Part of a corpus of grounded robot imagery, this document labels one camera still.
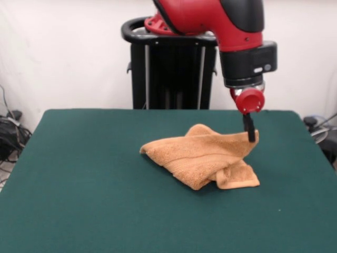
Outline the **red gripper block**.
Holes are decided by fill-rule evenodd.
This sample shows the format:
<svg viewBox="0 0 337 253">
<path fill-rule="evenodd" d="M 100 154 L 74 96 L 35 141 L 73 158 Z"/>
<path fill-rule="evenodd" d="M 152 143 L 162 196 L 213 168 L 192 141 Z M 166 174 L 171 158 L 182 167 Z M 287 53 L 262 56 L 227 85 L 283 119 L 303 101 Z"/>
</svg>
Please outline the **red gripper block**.
<svg viewBox="0 0 337 253">
<path fill-rule="evenodd" d="M 250 113 L 260 112 L 264 107 L 264 90 L 254 87 L 230 89 L 230 95 L 237 109 L 243 114 L 244 130 L 248 133 L 249 142 L 255 142 L 255 126 Z"/>
</svg>

